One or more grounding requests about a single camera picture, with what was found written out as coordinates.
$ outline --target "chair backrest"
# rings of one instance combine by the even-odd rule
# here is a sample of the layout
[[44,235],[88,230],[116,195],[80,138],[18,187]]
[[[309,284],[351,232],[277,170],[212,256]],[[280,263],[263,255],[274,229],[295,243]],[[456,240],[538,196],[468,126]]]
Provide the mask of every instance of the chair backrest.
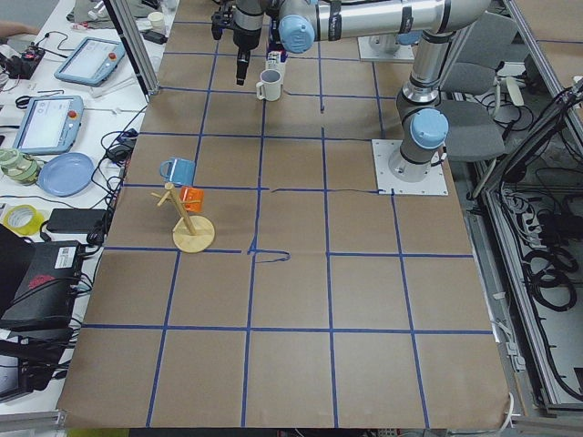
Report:
[[441,89],[479,95],[494,82],[496,68],[506,48],[517,35],[516,22],[508,17],[484,13],[472,27],[457,61]]

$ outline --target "blue mug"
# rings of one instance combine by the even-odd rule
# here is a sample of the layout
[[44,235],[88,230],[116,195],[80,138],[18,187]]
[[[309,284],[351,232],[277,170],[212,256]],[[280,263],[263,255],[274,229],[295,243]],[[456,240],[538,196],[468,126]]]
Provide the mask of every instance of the blue mug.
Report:
[[196,164],[184,158],[170,158],[160,164],[160,175],[166,182],[172,182],[177,187],[194,184],[194,169]]

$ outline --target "white mounting plate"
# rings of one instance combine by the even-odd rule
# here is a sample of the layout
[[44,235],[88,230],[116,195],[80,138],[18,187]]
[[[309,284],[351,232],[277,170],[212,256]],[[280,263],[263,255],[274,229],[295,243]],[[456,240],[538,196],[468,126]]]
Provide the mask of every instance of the white mounting plate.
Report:
[[385,53],[374,50],[369,44],[369,36],[358,38],[358,50],[361,61],[395,62],[397,64],[412,64],[415,60],[411,46],[400,46],[395,53]]
[[[396,195],[447,196],[449,193],[447,192],[442,166],[431,167],[427,177],[421,182],[405,182],[393,174],[389,168],[389,157],[401,146],[402,142],[394,139],[373,140],[376,186],[380,194],[394,192]],[[435,153],[432,162],[437,162],[438,160],[439,156]]]

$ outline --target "mug handle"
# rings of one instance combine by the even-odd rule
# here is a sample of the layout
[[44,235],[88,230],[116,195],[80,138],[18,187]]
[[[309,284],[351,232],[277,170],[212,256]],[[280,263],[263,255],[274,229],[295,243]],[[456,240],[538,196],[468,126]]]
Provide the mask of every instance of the mug handle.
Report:
[[265,84],[258,82],[255,87],[257,88],[257,98],[259,100],[265,100]]
[[[166,171],[162,172],[162,169],[163,169],[163,168],[164,168],[164,166],[166,166],[167,164],[168,164],[168,166],[166,167]],[[168,177],[168,171],[170,170],[170,166],[171,166],[171,165],[172,165],[172,161],[171,161],[171,160],[164,161],[162,164],[160,164],[160,169],[159,169],[159,172],[160,172],[160,175],[161,175],[163,178],[167,178],[167,177]]]

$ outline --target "roll of tape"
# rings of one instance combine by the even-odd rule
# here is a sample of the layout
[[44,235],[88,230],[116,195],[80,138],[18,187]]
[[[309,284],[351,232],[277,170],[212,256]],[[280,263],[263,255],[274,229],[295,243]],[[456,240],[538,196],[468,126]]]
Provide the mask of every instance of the roll of tape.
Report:
[[6,212],[4,226],[20,235],[33,235],[40,230],[45,218],[31,205],[21,205]]

